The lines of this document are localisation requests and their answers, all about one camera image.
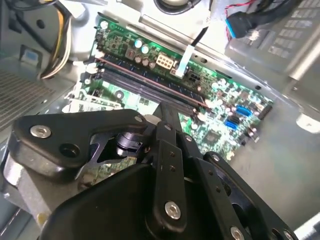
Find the silver screw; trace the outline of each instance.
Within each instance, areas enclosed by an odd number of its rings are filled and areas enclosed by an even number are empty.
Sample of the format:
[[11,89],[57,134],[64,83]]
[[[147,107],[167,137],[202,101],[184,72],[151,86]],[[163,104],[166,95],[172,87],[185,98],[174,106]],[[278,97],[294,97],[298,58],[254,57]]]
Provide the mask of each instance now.
[[181,211],[180,208],[178,207],[178,205],[176,203],[174,203],[173,201],[168,201],[165,205],[164,205],[164,210],[166,212],[166,214],[174,219],[174,220],[178,220],[181,217]]
[[217,162],[219,162],[219,157],[217,155],[212,155],[213,159]]
[[284,230],[283,232],[284,232],[285,237],[288,240],[294,240],[294,238],[291,236],[291,234],[288,231]]
[[186,138],[189,142],[192,142],[192,137],[190,137],[189,135],[186,135],[185,138]]
[[235,240],[245,240],[244,235],[243,235],[242,232],[239,230],[239,228],[237,228],[236,226],[232,226],[232,227],[230,228],[230,232],[231,232],[232,237],[233,237]]
[[164,125],[164,127],[165,127],[166,129],[168,129],[169,131],[171,131],[171,127],[170,127],[168,124]]
[[51,130],[47,126],[35,125],[30,128],[30,133],[36,138],[46,139],[51,136]]
[[135,117],[134,117],[134,119],[135,119],[135,120],[137,120],[138,122],[142,123],[142,119],[141,119],[141,117],[139,117],[139,116],[135,116]]

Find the gray metal surface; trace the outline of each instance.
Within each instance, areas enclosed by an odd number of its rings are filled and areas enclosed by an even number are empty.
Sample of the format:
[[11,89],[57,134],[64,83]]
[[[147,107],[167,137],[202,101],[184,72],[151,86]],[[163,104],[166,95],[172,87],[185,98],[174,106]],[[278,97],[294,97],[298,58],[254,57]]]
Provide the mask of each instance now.
[[0,132],[39,105],[53,90],[0,69]]

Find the white connector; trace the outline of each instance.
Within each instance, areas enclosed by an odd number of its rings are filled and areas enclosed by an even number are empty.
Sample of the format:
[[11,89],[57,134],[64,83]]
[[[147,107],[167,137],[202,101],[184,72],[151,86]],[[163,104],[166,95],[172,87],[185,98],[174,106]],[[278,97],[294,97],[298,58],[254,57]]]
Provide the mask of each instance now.
[[171,69],[172,66],[174,65],[174,61],[162,54],[159,54],[158,58],[156,59],[156,64],[158,64],[160,67],[163,67],[165,69]]

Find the capacitor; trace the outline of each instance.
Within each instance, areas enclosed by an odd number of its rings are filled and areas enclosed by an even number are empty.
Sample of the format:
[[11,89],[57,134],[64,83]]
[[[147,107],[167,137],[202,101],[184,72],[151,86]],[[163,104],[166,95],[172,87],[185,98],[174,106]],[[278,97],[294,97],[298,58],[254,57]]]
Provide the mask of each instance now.
[[192,129],[192,130],[197,130],[197,129],[198,129],[198,124],[192,123],[192,124],[191,124],[191,129]]
[[221,106],[222,104],[224,104],[224,101],[223,101],[222,99],[218,99],[218,100],[216,101],[216,104],[217,104],[218,106]]
[[211,84],[211,88],[217,89],[217,88],[219,88],[219,84],[218,84],[217,82],[213,82],[213,83]]
[[141,47],[141,52],[142,52],[143,54],[149,53],[149,47],[148,47],[147,45],[143,45],[143,46]]
[[134,58],[134,61],[135,61],[137,64],[141,63],[141,61],[142,61],[141,56],[136,56],[136,57]]
[[145,57],[143,60],[142,60],[142,65],[143,66],[148,66],[148,64],[149,64],[149,59],[147,58],[147,57]]
[[136,39],[136,40],[134,41],[134,46],[135,46],[137,49],[141,48],[141,47],[142,47],[142,44],[143,44],[143,42],[142,42],[141,39]]
[[150,62],[149,63],[149,68],[154,69],[156,67],[156,63],[155,62]]
[[108,23],[107,21],[102,21],[102,22],[100,22],[100,28],[101,28],[102,30],[107,29],[108,26],[109,26],[109,23]]

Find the integrated circuit chip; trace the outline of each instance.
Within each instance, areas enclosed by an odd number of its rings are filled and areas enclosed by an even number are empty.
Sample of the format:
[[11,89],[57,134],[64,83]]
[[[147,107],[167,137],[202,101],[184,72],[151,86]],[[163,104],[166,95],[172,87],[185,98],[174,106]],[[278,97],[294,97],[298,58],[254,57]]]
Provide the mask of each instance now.
[[216,142],[219,141],[221,135],[213,130],[210,130],[204,136],[202,142],[208,145],[213,146]]

